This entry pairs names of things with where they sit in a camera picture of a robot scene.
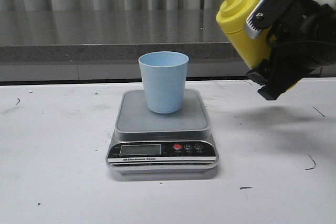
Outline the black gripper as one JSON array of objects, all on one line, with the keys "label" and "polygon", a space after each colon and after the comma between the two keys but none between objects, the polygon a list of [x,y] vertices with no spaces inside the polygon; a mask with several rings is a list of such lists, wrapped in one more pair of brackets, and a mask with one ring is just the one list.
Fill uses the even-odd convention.
[{"label": "black gripper", "polygon": [[246,33],[274,36],[270,61],[264,59],[246,76],[274,101],[318,67],[335,64],[335,10],[313,0],[260,0],[246,19]]}]

